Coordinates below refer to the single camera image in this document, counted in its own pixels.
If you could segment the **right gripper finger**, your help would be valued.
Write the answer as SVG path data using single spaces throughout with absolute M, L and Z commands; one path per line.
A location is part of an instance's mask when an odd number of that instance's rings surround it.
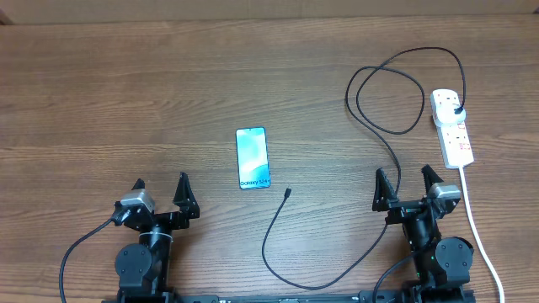
M 421 168 L 421 173 L 423 174 L 425 191 L 427 193 L 433 193 L 437 184 L 444 182 L 429 164 L 425 164 Z
M 378 168 L 376 170 L 372 210 L 377 212 L 387 211 L 397 203 L 397 194 L 388 180 L 387 175 L 381 167 Z

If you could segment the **Samsung Galaxy smartphone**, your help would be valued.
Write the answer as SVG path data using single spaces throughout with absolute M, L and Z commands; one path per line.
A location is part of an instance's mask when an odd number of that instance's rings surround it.
M 271 185 L 271 176 L 266 129 L 237 129 L 235 135 L 240 189 L 268 188 Z

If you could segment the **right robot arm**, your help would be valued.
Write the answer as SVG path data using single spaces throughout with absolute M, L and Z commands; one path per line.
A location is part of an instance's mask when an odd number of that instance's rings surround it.
M 473 245 L 462 237 L 444 238 L 437 225 L 456 208 L 461 191 L 428 165 L 421 172 L 425 194 L 401 201 L 383 169 L 376 170 L 372 209 L 387 214 L 387 226 L 403 228 L 410 254 L 391 266 L 366 298 L 372 302 L 474 302 L 473 292 L 464 289 L 470 282 Z M 385 278 L 409 261 L 414 263 L 417 279 L 403 283 L 399 290 L 381 291 Z

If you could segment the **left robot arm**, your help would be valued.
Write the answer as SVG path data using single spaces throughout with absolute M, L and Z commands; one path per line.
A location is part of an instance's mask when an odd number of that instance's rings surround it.
M 179 175 L 173 197 L 176 211 L 157 213 L 155 201 L 138 179 L 130 192 L 115 202 L 111 221 L 139 233 L 138 242 L 123 247 L 115 259 L 119 276 L 118 302 L 180 302 L 177 290 L 168 285 L 173 232 L 189 228 L 200 217 L 186 173 Z

